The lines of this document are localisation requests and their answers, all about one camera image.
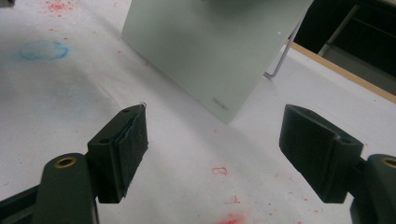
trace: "screw hole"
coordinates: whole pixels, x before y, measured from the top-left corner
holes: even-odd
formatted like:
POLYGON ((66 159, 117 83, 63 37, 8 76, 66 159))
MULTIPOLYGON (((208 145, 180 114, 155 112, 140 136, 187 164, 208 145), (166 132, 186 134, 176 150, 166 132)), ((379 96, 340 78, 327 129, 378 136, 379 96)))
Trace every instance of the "screw hole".
POLYGON ((99 141, 99 143, 106 144, 106 143, 108 143, 108 139, 102 139, 99 141))
POLYGON ((389 167, 396 168, 396 160, 393 158, 384 158, 382 162, 384 162, 389 167))
POLYGON ((58 169, 66 168, 74 163, 76 163, 77 159, 75 157, 66 157, 66 158, 61 158, 55 163, 55 167, 58 169))

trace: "red ink mark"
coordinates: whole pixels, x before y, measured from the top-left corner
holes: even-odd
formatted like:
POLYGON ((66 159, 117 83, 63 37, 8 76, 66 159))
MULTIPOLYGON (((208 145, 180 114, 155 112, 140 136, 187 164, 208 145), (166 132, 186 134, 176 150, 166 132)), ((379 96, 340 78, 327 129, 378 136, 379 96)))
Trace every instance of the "red ink mark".
POLYGON ((229 214, 226 218, 217 222, 217 224, 244 224, 245 220, 246 218, 243 215, 229 214))
POLYGON ((225 167, 219 167, 219 168, 212 168, 212 173, 214 175, 227 175, 227 169, 225 167))
POLYGON ((234 195, 232 200, 226 204, 231 204, 231 203, 241 203, 241 202, 239 202, 238 199, 236 198, 236 195, 234 195))

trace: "blue stain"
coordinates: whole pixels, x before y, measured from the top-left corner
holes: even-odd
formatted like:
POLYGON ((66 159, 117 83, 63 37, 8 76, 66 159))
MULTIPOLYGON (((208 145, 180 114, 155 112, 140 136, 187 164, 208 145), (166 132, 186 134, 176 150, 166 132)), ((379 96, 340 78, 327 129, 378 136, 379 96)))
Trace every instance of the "blue stain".
POLYGON ((59 42, 50 40, 37 40, 24 44, 20 55, 27 60, 56 60, 64 58, 69 48, 59 42))

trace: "red paint splatter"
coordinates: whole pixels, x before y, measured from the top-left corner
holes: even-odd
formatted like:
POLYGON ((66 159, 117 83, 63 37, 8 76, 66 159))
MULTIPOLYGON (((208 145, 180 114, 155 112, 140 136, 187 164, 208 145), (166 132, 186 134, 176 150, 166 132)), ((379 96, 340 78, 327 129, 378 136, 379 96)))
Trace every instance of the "red paint splatter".
POLYGON ((236 195, 233 196, 233 198, 227 202, 226 204, 231 204, 231 203, 241 203, 238 201, 238 198, 236 198, 236 195))
POLYGON ((214 175, 227 175, 227 169, 225 167, 219 167, 219 168, 212 168, 212 173, 214 175))
POLYGON ((245 221, 246 217, 243 215, 229 214, 226 218, 216 224, 244 224, 245 221))
POLYGON ((57 13, 57 15, 53 16, 58 17, 62 17, 62 15, 59 15, 60 13, 65 13, 66 11, 73 10, 74 8, 76 8, 76 6, 72 4, 72 2, 67 2, 66 4, 62 0, 47 1, 45 5, 46 10, 57 13))

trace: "white table surface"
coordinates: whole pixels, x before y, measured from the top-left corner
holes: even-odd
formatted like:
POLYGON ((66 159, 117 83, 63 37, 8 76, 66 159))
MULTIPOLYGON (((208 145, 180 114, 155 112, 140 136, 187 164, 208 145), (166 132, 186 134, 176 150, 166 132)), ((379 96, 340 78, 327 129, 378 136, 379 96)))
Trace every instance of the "white table surface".
POLYGON ((126 199, 98 204, 101 223, 351 223, 351 197, 322 203, 281 153, 285 104, 361 140, 364 159, 396 154, 396 105, 293 49, 225 124, 120 38, 131 1, 69 2, 0 9, 0 200, 37 185, 52 158, 85 153, 140 102, 148 152, 126 199))

